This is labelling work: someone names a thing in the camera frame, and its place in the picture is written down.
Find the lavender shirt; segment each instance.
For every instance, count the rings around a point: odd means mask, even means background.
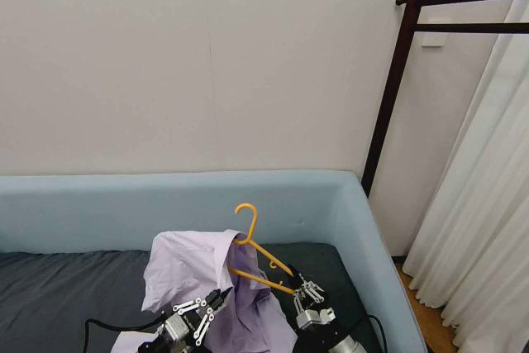
[[[144,273],[142,310],[156,312],[166,303],[233,287],[204,345],[213,353],[290,353],[297,337],[270,288],[228,272],[229,265],[266,279],[255,248],[231,243],[237,234],[167,231],[156,236]]]

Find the orange hanger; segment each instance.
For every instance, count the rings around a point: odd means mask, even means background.
[[[274,269],[274,268],[276,268],[278,266],[279,268],[281,268],[286,273],[288,273],[288,274],[290,274],[292,276],[293,275],[292,270],[290,270],[290,268],[287,265],[285,265],[283,262],[278,260],[275,256],[270,254],[267,250],[265,250],[263,247],[261,247],[259,244],[257,244],[255,241],[253,241],[251,239],[251,237],[254,234],[255,225],[257,224],[257,208],[255,208],[255,206],[253,204],[242,203],[242,204],[239,204],[237,206],[237,208],[235,209],[235,214],[237,215],[242,208],[249,208],[254,213],[254,216],[253,216],[253,218],[251,220],[250,230],[248,231],[248,234],[246,235],[246,238],[243,239],[243,240],[233,239],[233,243],[237,244],[239,246],[243,246],[245,244],[251,245],[258,252],[260,252],[261,254],[263,254],[265,257],[267,257],[270,260],[270,267],[271,268]],[[294,295],[294,290],[293,289],[289,289],[288,287],[284,287],[282,285],[283,282],[281,282],[281,284],[277,284],[277,283],[274,283],[272,281],[268,281],[267,279],[262,279],[261,277],[255,276],[253,274],[243,272],[242,270],[238,270],[238,269],[232,268],[230,266],[228,266],[228,270],[230,271],[230,273],[238,274],[241,277],[245,277],[247,279],[254,280],[254,281],[258,282],[258,283],[262,283],[262,284],[268,285],[268,286],[270,286],[270,287],[272,287],[274,289],[278,289],[278,290],[283,291],[285,293],[290,293],[290,294]]]

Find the wooden clothes rack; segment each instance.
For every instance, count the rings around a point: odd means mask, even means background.
[[[529,34],[529,22],[518,23],[472,23],[472,24],[419,24],[421,9],[425,6],[483,0],[396,0],[397,5],[406,4],[403,20],[398,31],[397,44],[393,52],[388,79],[384,87],[379,115],[374,126],[369,153],[362,175],[362,188],[369,196],[374,175],[379,165],[384,139],[388,132],[389,121],[397,99],[398,89],[403,78],[406,61],[412,46],[415,32],[459,32],[459,33],[514,33]]]

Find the white curtain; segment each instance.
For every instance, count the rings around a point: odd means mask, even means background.
[[[515,0],[507,21],[529,21]],[[499,36],[405,273],[459,353],[529,339],[529,36]]]

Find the white wall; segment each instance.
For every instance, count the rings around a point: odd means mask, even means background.
[[[361,174],[393,0],[0,0],[0,174]],[[505,1],[432,16],[501,21]],[[416,41],[371,198],[402,254],[493,44]]]

